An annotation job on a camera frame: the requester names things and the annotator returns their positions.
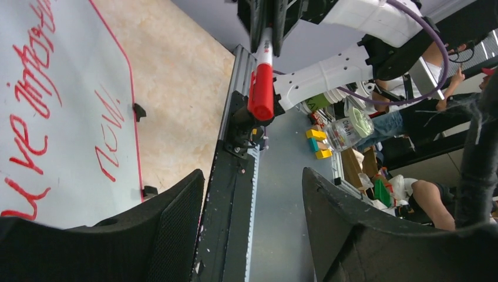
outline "bottle label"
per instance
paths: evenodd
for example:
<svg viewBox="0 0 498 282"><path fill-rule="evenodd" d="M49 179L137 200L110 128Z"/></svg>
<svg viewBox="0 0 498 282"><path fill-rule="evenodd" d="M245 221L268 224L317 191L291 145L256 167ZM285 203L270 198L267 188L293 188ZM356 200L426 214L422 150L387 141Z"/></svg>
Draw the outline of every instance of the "bottle label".
<svg viewBox="0 0 498 282"><path fill-rule="evenodd" d="M308 109L312 112L323 109L328 105L330 105L330 102L326 99L323 93L311 97L307 100L304 100L304 103L306 104L306 106L308 106Z"/></svg>
<svg viewBox="0 0 498 282"><path fill-rule="evenodd" d="M344 128L344 132L349 139L357 139L359 138L358 133L356 132L353 124L350 119L343 119L341 122L342 127Z"/></svg>

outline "red cap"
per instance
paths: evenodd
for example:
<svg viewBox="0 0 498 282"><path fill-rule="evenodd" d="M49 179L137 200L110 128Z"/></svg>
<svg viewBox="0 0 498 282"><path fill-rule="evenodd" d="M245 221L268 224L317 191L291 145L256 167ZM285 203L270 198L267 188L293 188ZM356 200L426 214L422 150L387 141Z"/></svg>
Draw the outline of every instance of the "red cap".
<svg viewBox="0 0 498 282"><path fill-rule="evenodd" d="M482 72L485 75L493 75L494 74L494 69L482 69Z"/></svg>

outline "teal block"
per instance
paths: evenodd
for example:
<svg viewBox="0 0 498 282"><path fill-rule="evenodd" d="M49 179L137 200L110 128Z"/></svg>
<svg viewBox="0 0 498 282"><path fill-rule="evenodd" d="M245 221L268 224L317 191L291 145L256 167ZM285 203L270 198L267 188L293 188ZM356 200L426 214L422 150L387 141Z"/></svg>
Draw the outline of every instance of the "teal block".
<svg viewBox="0 0 498 282"><path fill-rule="evenodd" d="M311 147L311 150L313 150L314 153L319 151L317 140L315 138L308 138L309 140L309 146Z"/></svg>

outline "red marker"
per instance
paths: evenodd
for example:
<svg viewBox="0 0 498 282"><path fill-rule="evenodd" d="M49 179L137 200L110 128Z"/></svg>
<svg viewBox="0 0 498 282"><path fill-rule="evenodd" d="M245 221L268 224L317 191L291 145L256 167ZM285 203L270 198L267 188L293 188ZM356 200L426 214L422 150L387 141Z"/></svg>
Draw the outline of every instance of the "red marker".
<svg viewBox="0 0 498 282"><path fill-rule="evenodd" d="M266 28L258 48L258 66L254 78L251 79L249 102L247 109L260 120L273 118L273 46L271 44L271 28Z"/></svg>

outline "person's arm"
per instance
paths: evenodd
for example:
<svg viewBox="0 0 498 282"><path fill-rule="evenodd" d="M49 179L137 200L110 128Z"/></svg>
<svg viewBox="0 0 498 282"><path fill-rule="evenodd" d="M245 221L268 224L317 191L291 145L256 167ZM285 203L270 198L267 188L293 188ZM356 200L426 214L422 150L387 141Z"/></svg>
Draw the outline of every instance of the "person's arm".
<svg viewBox="0 0 498 282"><path fill-rule="evenodd" d="M376 80L375 84L379 86L382 89L387 89L388 88L388 83L382 80ZM383 102L390 102L390 100L379 93L377 93L375 90L372 92L372 100L374 101L383 101ZM379 105L379 104L373 104L375 110L377 112L389 112L389 106L388 105Z"/></svg>
<svg viewBox="0 0 498 282"><path fill-rule="evenodd" d="M435 66L440 66L443 63L443 54L441 54L441 50L439 50L439 47L435 42L432 42L432 44L429 45L427 50L422 54L422 58L425 62Z"/></svg>
<svg viewBox="0 0 498 282"><path fill-rule="evenodd" d="M446 88L446 91L443 94L445 97L444 100L438 102L438 104L436 105L436 110L438 111L446 110L448 98L454 94L455 90L464 80L465 80L465 75L462 73L462 68L458 67L456 74L453 75L451 79L450 86Z"/></svg>

